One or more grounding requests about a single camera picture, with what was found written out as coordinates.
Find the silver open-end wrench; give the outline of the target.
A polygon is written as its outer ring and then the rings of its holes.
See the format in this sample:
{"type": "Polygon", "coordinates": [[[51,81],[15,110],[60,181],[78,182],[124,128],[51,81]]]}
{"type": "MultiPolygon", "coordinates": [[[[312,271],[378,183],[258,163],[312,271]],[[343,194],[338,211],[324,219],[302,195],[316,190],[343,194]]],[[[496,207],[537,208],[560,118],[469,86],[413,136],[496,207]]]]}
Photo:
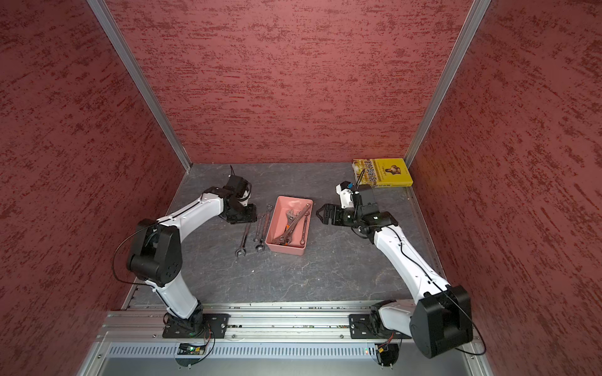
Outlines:
{"type": "Polygon", "coordinates": [[[274,244],[288,245],[291,243],[291,241],[293,240],[293,232],[295,230],[295,227],[293,227],[293,223],[298,216],[299,216],[299,213],[294,213],[294,211],[292,209],[287,211],[287,213],[286,213],[287,224],[285,226],[285,232],[288,231],[289,228],[292,228],[292,230],[288,232],[288,236],[287,236],[287,238],[285,238],[284,241],[282,241],[280,239],[280,236],[274,238],[274,244]]]}

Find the small silver combination wrench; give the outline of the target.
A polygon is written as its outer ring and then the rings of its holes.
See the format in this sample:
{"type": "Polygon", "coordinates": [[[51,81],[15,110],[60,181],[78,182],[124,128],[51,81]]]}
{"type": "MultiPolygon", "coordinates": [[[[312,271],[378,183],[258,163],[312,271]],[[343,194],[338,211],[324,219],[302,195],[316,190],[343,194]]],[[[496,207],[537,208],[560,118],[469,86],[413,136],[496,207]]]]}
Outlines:
{"type": "Polygon", "coordinates": [[[263,233],[263,222],[265,220],[265,216],[266,216],[266,214],[263,213],[257,219],[255,236],[253,238],[254,243],[257,243],[260,241],[261,235],[263,233]]]}

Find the orange handled adjustable wrench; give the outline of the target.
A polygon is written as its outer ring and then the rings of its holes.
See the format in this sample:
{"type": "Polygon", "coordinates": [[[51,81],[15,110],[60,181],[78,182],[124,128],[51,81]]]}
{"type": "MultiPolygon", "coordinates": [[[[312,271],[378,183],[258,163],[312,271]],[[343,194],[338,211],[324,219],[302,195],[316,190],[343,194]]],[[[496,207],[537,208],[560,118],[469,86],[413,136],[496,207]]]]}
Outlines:
{"type": "Polygon", "coordinates": [[[301,219],[310,211],[311,204],[306,204],[299,214],[293,219],[291,224],[285,229],[283,234],[274,239],[277,245],[287,245],[293,239],[293,232],[301,219]]]}

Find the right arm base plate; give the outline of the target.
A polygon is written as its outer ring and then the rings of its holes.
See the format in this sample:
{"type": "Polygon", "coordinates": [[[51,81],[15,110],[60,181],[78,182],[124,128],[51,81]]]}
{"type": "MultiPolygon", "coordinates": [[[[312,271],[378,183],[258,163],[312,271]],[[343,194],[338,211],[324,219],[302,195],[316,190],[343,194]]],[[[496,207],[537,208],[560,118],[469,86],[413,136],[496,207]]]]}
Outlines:
{"type": "Polygon", "coordinates": [[[352,339],[385,341],[410,339],[401,332],[386,329],[371,314],[350,314],[348,316],[350,335],[352,339]]]}

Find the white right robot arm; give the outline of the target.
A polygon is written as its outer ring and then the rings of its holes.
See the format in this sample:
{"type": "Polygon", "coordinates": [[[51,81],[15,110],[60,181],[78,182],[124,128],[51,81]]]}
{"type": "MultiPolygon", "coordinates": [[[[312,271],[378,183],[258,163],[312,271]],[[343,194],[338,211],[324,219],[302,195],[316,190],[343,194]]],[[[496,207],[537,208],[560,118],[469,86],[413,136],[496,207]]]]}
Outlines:
{"type": "Polygon", "coordinates": [[[326,204],[316,216],[324,224],[349,227],[368,239],[390,261],[412,294],[412,302],[383,301],[371,307],[371,331],[409,336],[431,359],[473,340],[468,292],[451,286],[411,245],[387,211],[362,215],[359,209],[326,204]]]}

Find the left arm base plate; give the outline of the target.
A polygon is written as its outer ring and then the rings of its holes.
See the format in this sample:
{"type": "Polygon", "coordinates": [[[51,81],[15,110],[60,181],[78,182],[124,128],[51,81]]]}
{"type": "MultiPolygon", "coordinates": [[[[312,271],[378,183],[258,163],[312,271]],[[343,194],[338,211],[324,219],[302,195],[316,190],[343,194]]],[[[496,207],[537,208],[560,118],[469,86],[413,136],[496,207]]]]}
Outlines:
{"type": "Polygon", "coordinates": [[[204,339],[225,338],[230,315],[226,313],[203,313],[202,316],[192,316],[181,319],[170,313],[164,315],[163,338],[167,339],[204,339]]]}

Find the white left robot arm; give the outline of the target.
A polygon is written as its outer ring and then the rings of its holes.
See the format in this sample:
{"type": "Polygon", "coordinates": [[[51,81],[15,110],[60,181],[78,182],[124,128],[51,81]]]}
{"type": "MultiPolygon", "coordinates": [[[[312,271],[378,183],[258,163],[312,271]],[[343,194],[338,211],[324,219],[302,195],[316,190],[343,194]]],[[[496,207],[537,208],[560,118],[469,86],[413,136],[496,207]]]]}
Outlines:
{"type": "Polygon", "coordinates": [[[166,327],[186,337],[199,336],[202,304],[186,285],[181,244],[207,221],[220,217],[229,224],[255,222],[256,207],[249,203],[249,183],[211,187],[195,201],[156,220],[139,222],[126,268],[134,273],[166,306],[166,327]]]}

